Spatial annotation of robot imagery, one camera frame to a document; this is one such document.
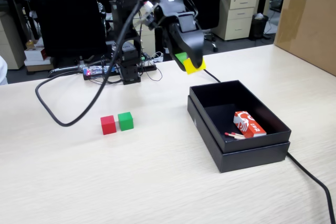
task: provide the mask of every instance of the trash can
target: trash can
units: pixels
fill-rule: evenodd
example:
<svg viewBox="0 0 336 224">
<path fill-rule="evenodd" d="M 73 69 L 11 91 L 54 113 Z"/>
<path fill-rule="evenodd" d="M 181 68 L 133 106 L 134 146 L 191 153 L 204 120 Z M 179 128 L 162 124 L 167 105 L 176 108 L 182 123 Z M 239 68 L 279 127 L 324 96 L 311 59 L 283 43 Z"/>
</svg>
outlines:
<svg viewBox="0 0 336 224">
<path fill-rule="evenodd" d="M 263 19 L 255 19 L 256 15 L 253 15 L 250 35 L 248 36 L 251 40 L 261 39 L 264 36 L 264 31 L 266 23 L 268 21 L 268 16 L 264 15 Z"/>
</svg>

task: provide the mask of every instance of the small box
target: small box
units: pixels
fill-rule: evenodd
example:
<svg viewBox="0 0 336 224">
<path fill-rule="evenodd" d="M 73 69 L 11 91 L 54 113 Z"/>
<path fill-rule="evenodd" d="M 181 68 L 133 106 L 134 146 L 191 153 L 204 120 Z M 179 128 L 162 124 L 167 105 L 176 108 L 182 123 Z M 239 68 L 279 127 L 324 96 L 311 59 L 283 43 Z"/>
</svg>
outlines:
<svg viewBox="0 0 336 224">
<path fill-rule="evenodd" d="M 247 111 L 235 112 L 233 122 L 246 138 L 266 135 L 264 129 Z"/>
<path fill-rule="evenodd" d="M 248 111 L 267 135 L 236 140 L 236 111 Z M 221 173 L 285 159 L 291 130 L 241 82 L 190 87 L 188 112 Z"/>
<path fill-rule="evenodd" d="M 25 55 L 28 61 L 32 60 L 42 61 L 47 58 L 46 51 L 42 47 L 28 48 L 25 50 Z"/>
</svg>

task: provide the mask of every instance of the wooden table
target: wooden table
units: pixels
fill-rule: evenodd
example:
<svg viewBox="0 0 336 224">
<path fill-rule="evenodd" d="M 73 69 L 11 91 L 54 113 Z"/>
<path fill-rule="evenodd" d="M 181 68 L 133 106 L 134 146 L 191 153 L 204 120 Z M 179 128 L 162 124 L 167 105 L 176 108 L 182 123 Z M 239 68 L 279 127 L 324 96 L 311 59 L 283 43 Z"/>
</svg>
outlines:
<svg viewBox="0 0 336 224">
<path fill-rule="evenodd" d="M 205 61 L 292 129 L 291 154 L 336 202 L 336 77 L 273 45 Z M 324 191 L 288 158 L 220 174 L 186 107 L 190 86 L 215 81 L 174 61 L 158 67 L 159 82 L 144 74 L 141 83 L 106 86 L 68 128 L 37 100 L 41 80 L 0 87 L 0 223 L 329 223 Z M 69 122 L 97 89 L 77 75 L 40 92 Z M 133 130 L 102 135 L 100 117 L 128 111 Z"/>
</svg>

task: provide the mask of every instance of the red and white package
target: red and white package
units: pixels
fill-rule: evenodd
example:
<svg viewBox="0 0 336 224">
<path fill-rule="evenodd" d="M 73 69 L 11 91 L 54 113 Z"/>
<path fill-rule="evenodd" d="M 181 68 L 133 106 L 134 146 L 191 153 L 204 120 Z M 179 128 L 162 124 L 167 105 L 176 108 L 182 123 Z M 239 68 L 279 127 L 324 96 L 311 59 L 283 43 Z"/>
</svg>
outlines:
<svg viewBox="0 0 336 224">
<path fill-rule="evenodd" d="M 235 112 L 233 122 L 245 138 L 266 135 L 264 129 L 260 127 L 247 111 Z"/>
</svg>

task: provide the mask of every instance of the beige filing cabinet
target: beige filing cabinet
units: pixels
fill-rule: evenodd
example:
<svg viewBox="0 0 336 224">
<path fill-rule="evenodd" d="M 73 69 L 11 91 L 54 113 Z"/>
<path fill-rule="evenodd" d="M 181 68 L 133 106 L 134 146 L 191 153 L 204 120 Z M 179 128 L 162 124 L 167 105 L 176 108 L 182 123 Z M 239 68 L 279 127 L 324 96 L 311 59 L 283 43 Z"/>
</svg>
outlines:
<svg viewBox="0 0 336 224">
<path fill-rule="evenodd" d="M 145 14 L 144 7 L 140 9 L 142 15 Z M 136 24 L 139 21 L 139 14 L 136 14 L 133 19 L 133 24 Z M 137 32 L 140 31 L 140 25 L 135 27 Z M 154 30 L 150 31 L 146 25 L 142 25 L 141 31 L 141 44 L 143 52 L 146 52 L 149 56 L 155 54 L 155 33 Z"/>
<path fill-rule="evenodd" d="M 248 37 L 257 0 L 220 0 L 219 23 L 212 32 L 223 40 Z"/>
<path fill-rule="evenodd" d="M 0 12 L 0 55 L 6 61 L 8 69 L 19 69 L 26 59 L 13 18 L 6 12 Z"/>
</svg>

